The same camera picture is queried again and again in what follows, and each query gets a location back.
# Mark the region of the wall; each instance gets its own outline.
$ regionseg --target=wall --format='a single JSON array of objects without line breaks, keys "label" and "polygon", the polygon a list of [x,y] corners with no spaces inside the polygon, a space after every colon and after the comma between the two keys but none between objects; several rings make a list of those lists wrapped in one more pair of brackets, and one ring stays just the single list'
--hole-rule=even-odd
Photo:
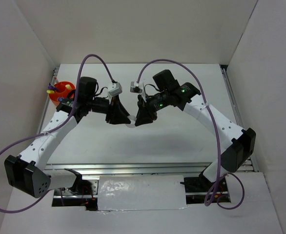
[{"label": "wall", "polygon": [[52,59],[228,64],[256,0],[15,0]]},{"label": "wall", "polygon": [[[11,1],[0,0],[0,150],[36,132],[52,71],[33,32]],[[24,147],[20,144],[0,158],[0,207],[4,209],[12,189],[3,161]],[[0,213],[0,226],[3,217]]]},{"label": "wall", "polygon": [[259,0],[228,76],[286,234],[286,0]]}]

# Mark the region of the orange container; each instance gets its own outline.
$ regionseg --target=orange container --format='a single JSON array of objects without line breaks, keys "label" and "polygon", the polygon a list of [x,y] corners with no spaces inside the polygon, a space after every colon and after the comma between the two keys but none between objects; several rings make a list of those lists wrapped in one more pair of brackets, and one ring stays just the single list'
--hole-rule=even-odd
[{"label": "orange container", "polygon": [[[71,89],[67,89],[66,85],[69,84]],[[59,105],[59,98],[66,98],[69,92],[73,89],[75,89],[75,86],[73,83],[70,83],[68,81],[61,81],[59,83],[54,84],[55,88],[57,88],[59,91],[55,91],[53,94],[49,94],[49,97],[51,101],[54,103],[54,105]]]}]

